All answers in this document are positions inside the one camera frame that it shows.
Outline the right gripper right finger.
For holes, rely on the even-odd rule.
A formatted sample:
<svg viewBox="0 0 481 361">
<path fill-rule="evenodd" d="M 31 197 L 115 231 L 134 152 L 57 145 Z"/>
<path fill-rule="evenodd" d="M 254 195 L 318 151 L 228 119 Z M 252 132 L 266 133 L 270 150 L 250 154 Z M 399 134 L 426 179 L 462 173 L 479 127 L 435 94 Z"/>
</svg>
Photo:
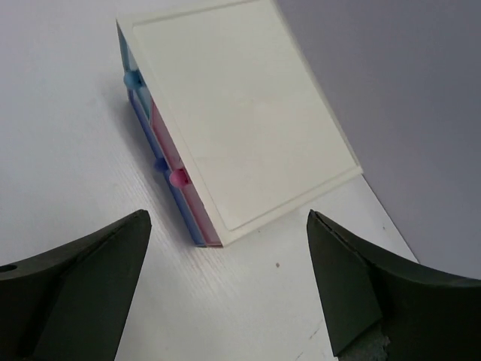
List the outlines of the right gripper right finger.
<svg viewBox="0 0 481 361">
<path fill-rule="evenodd" d="M 478 360 L 480 282 L 385 250 L 311 211 L 310 257 L 339 360 Z"/>
</svg>

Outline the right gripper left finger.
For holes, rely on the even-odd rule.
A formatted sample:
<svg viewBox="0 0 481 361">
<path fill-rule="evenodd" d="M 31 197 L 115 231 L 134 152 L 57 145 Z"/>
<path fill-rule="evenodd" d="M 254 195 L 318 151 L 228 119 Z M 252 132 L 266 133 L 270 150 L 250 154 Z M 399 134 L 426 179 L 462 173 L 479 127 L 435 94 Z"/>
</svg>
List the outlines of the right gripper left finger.
<svg viewBox="0 0 481 361">
<path fill-rule="evenodd" d="M 151 233 L 138 210 L 90 235 L 1 266 L 3 360 L 113 360 Z"/>
</svg>

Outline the pink drawer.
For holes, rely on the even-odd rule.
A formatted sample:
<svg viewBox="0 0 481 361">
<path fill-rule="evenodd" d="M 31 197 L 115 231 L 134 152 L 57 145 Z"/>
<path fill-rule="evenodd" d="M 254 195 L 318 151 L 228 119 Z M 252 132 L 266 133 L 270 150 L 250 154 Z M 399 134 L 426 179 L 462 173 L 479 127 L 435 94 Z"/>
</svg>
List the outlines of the pink drawer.
<svg viewBox="0 0 481 361">
<path fill-rule="evenodd" d="M 171 184 L 181 191 L 197 225 L 201 230 L 202 235 L 204 236 L 205 241 L 207 242 L 207 247 L 221 247 L 222 243 L 220 238 L 217 235 L 217 232 L 214 229 L 207 212 L 205 211 L 204 204 L 200 200 L 200 197 L 192 184 L 180 154 L 174 145 L 167 126 L 165 125 L 165 122 L 162 119 L 162 116 L 159 113 L 159 110 L 153 99 L 151 120 L 151 127 L 171 169 Z"/>
</svg>

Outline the purple-blue wide drawer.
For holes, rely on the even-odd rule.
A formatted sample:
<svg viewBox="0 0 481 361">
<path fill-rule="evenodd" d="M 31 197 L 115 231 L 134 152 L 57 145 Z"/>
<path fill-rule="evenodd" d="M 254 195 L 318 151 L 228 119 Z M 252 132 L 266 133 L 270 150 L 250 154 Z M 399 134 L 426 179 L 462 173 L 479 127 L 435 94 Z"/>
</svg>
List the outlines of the purple-blue wide drawer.
<svg viewBox="0 0 481 361">
<path fill-rule="evenodd" d="M 134 109 L 137 119 L 144 131 L 144 134 L 155 157 L 153 166 L 155 171 L 157 173 L 160 173 L 160 175 L 165 179 L 165 182 L 168 185 L 174 201 L 176 202 L 176 205 L 183 217 L 183 220 L 186 224 L 187 229 L 189 230 L 189 234 L 191 235 L 194 244 L 198 247 L 206 247 L 207 242 L 205 241 L 204 236 L 202 235 L 201 230 L 197 225 L 185 198 L 183 197 L 181 191 L 178 188 L 174 187 L 170 182 L 171 169 L 157 140 L 157 137 L 150 125 L 150 118 L 146 115 L 136 92 L 134 90 L 128 89 L 127 93 L 129 97 L 129 102 Z"/>
</svg>

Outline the light blue small drawer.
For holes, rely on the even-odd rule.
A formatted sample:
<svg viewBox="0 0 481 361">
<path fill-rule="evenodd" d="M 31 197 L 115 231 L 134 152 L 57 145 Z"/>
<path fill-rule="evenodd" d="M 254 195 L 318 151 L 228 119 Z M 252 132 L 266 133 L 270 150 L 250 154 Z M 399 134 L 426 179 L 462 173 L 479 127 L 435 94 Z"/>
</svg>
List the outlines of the light blue small drawer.
<svg viewBox="0 0 481 361">
<path fill-rule="evenodd" d="M 128 91 L 135 94 L 135 98 L 145 114 L 147 124 L 151 126 L 152 97 L 150 91 L 118 23 L 116 30 L 124 70 L 123 83 Z"/>
</svg>

